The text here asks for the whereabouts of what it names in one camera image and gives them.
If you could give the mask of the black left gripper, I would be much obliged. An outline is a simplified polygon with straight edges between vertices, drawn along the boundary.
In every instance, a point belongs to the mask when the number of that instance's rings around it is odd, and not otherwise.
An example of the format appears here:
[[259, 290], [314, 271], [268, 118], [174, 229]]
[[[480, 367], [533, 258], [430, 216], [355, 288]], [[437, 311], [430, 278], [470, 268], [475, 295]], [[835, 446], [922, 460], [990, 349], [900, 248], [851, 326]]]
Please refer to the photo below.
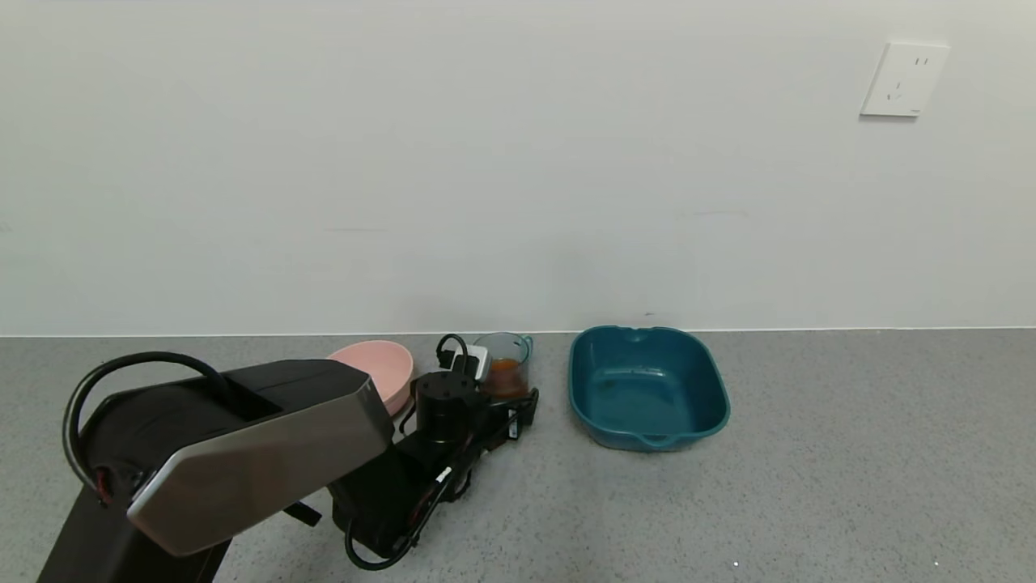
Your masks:
[[486, 450], [502, 447], [507, 440], [517, 440], [520, 427], [530, 427], [539, 406], [539, 389], [533, 387], [526, 398], [493, 402], [487, 413]]

